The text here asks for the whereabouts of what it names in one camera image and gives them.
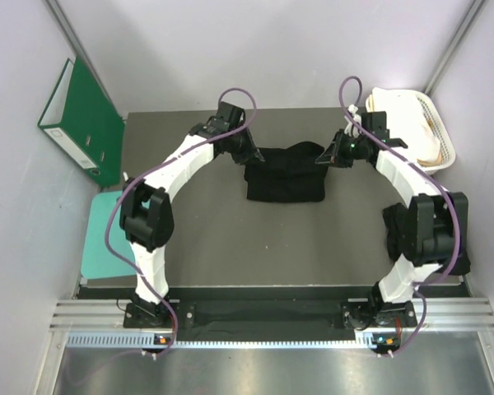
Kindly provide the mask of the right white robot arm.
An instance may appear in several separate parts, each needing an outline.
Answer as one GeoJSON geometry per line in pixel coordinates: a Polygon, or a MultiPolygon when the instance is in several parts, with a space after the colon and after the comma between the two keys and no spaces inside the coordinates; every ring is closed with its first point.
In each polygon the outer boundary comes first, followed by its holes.
{"type": "Polygon", "coordinates": [[[383,210],[393,217],[389,235],[396,248],[393,268],[377,281],[360,304],[344,306],[347,327],[363,331],[393,324],[396,318],[417,325],[412,298],[437,273],[447,277],[466,261],[468,199],[442,187],[419,166],[401,154],[406,144],[387,132],[364,133],[357,137],[339,130],[315,164],[350,168],[364,160],[394,187],[402,201],[383,210]]]}

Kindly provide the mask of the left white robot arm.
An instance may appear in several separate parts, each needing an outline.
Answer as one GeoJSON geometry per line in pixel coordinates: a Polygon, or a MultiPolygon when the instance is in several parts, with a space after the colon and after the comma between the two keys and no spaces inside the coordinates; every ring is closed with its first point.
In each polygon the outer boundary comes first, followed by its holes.
{"type": "Polygon", "coordinates": [[[133,252],[137,274],[125,327],[177,324],[167,298],[170,288],[165,274],[165,247],[175,228],[172,202],[202,167],[224,152],[240,165],[262,158],[243,116],[237,120],[213,116],[197,124],[160,165],[125,182],[118,200],[119,227],[133,252]]]}

